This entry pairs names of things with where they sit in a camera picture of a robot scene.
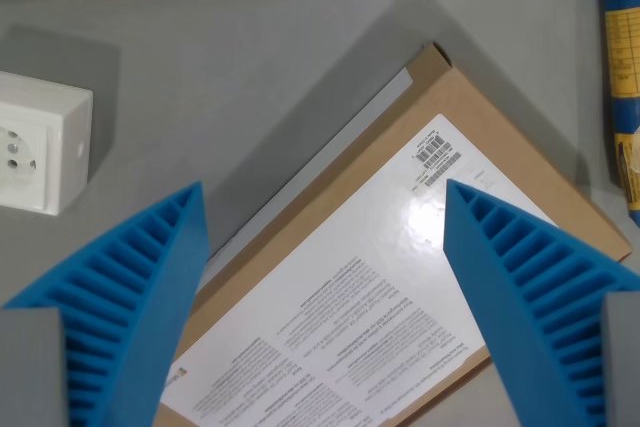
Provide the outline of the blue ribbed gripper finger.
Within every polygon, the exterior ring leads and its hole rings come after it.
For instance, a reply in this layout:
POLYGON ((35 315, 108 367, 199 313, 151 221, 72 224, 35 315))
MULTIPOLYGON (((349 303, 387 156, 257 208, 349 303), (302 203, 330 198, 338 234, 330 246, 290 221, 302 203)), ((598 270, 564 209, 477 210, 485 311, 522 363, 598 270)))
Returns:
POLYGON ((520 424, 606 425, 602 307, 638 290, 638 275, 453 179, 443 249, 520 424))
POLYGON ((62 320, 73 426, 149 426, 209 258, 201 183, 122 222, 6 303, 62 320))

